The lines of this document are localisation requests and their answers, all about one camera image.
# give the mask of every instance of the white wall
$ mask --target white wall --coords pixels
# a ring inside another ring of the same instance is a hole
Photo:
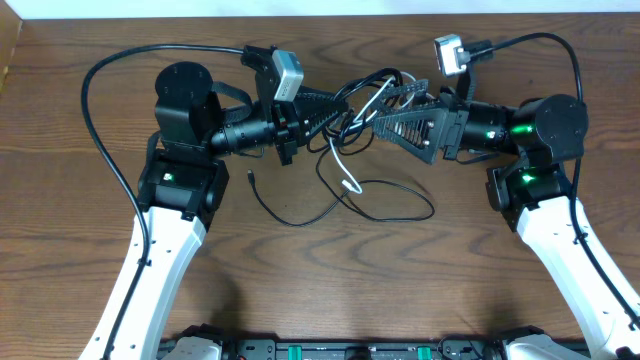
[[[6,1],[23,19],[640,11],[639,0]]]

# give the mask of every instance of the white backdrop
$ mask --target white backdrop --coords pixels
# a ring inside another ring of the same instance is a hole
[[[640,0],[6,0],[23,19],[640,11]]]

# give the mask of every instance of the wooden table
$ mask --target wooden table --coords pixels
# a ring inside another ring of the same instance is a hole
[[[0,357],[77,357],[127,250],[131,205],[80,114],[80,84],[98,60],[160,42],[278,44],[298,54],[312,87],[335,91],[394,66],[430,79],[437,92],[453,82],[438,73],[435,37],[500,41],[535,31],[558,33],[576,48],[591,121],[580,198],[640,289],[638,15],[27,21],[0,98]],[[132,183],[157,128],[155,77],[182,60],[254,89],[253,72],[232,55],[167,51],[108,66],[91,87],[91,111]],[[501,51],[478,71],[477,98],[491,103],[574,93],[566,53],[547,41]],[[305,152],[281,167],[273,149],[262,160],[227,159],[232,180],[187,270],[166,336],[208,322],[282,338],[427,339],[527,324],[554,337],[581,337],[542,264],[489,207],[484,169],[491,164],[427,166],[378,142],[347,159],[348,166],[359,179],[424,188],[437,206],[433,219],[378,224],[338,208],[307,228],[279,225],[253,197],[247,169],[277,213],[302,221],[331,201],[313,173],[315,159]],[[343,176],[337,167],[327,161],[323,171],[337,187]],[[385,187],[367,188],[358,201],[379,215],[426,211]]]

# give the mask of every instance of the robotic arm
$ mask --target robotic arm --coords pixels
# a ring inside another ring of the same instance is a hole
[[[362,126],[372,126],[378,138],[427,164],[435,162],[439,150],[446,160],[455,160],[463,149],[514,155],[509,166],[487,170],[491,206],[545,264],[593,359],[640,353],[640,329],[629,323],[640,312],[640,297],[590,228],[563,167],[584,153],[586,106],[568,95],[532,99],[517,108],[474,101],[474,65],[490,59],[501,45],[463,46],[453,35],[436,39],[443,74],[462,74],[456,89],[442,88],[437,98],[428,95],[426,81],[384,89],[370,107],[378,116]],[[155,357],[177,287],[229,180],[222,155],[273,145],[282,165],[291,164],[299,147],[348,110],[334,94],[301,85],[304,75],[295,54],[251,46],[236,53],[256,71],[256,102],[240,89],[213,81],[199,64],[177,63],[158,76],[160,132],[149,141],[136,199],[144,221],[140,215],[134,221],[124,266],[81,359]],[[415,94],[411,107],[388,106],[389,99],[409,93]],[[218,95],[243,105],[223,109]],[[163,149],[156,149],[159,138]],[[508,359],[569,356],[546,335],[512,340],[503,344]],[[221,348],[214,342],[192,345],[204,354],[198,359],[220,359]],[[192,358],[180,356],[174,351],[166,358]]]

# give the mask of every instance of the green light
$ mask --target green light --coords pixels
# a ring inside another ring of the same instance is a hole
[[[511,128],[511,133],[518,135],[518,134],[530,134],[533,132],[533,126],[532,125],[518,125],[518,126],[514,126]]]
[[[522,180],[524,180],[525,184],[528,184],[530,181],[535,180],[536,178],[529,175],[529,174],[524,174],[522,175]]]

